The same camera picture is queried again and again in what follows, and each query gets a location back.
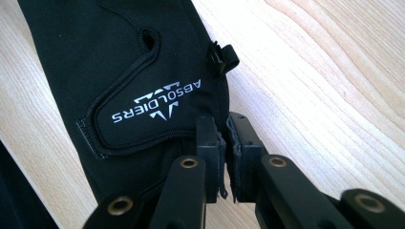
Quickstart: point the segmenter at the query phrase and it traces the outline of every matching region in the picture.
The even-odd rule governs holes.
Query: clamp jaw
[[[196,155],[176,159],[149,193],[106,198],[84,228],[204,228],[205,204],[227,196],[225,159],[234,200],[256,203],[261,228],[405,228],[405,213],[378,194],[354,189],[337,200],[321,193],[293,161],[267,153],[244,115],[231,113],[227,126],[224,141],[212,117],[199,117]]]

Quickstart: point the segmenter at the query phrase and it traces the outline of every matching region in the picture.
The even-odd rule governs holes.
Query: wood grain
[[[330,196],[365,188],[405,210],[403,1],[193,3],[238,53],[231,110],[270,153]],[[0,138],[58,225],[79,228],[96,202],[15,0],[0,2],[0,30]],[[209,204],[206,227],[258,228],[254,205]]]

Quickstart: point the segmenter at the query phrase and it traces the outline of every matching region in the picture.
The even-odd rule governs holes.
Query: white printed logo
[[[152,118],[161,117],[163,120],[167,121],[167,119],[172,117],[174,108],[179,107],[178,98],[193,92],[195,89],[199,89],[200,86],[200,79],[184,87],[181,87],[180,82],[166,85],[161,89],[155,90],[153,93],[134,99],[137,106],[113,114],[111,118],[114,123],[118,123],[136,115],[149,114]],[[165,107],[164,105],[166,104],[168,104],[168,112],[164,113],[161,111],[161,108]]]

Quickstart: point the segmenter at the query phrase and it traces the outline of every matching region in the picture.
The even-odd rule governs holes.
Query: black cloth
[[[195,154],[195,120],[229,113],[226,78],[190,0],[19,0],[98,201],[158,187]]]
[[[0,228],[57,228],[1,141]]]

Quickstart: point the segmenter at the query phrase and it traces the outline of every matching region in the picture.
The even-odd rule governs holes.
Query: black glove
[[[98,201],[150,190],[195,154],[196,117],[225,132],[237,56],[211,43],[191,1],[19,4]]]

